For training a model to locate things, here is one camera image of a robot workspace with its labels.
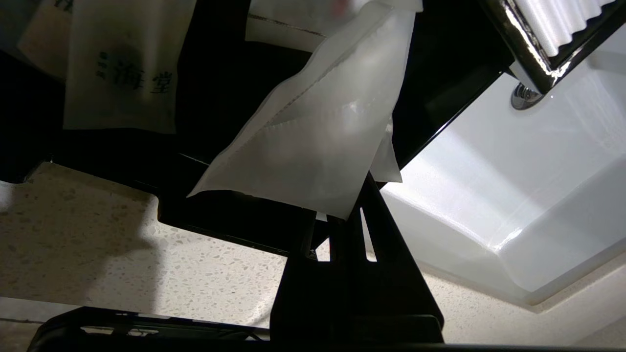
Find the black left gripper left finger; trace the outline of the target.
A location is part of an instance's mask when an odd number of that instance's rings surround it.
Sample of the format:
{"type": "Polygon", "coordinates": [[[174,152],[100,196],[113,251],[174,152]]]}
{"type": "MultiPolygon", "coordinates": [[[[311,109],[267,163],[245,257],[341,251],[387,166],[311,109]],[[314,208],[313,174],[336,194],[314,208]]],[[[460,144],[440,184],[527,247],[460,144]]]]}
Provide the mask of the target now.
{"type": "Polygon", "coordinates": [[[344,344],[351,341],[347,272],[350,237],[346,223],[332,219],[330,261],[310,258],[316,214],[298,216],[292,246],[270,314],[273,344],[344,344]]]}

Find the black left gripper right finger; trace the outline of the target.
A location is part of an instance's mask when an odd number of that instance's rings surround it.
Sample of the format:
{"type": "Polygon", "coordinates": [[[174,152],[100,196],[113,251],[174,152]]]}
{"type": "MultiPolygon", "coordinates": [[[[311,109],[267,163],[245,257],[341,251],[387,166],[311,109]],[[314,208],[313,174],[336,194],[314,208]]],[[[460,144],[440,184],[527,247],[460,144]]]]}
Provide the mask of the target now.
{"type": "Polygon", "coordinates": [[[373,178],[364,181],[346,226],[347,299],[355,337],[443,343],[443,314],[373,178]]]}

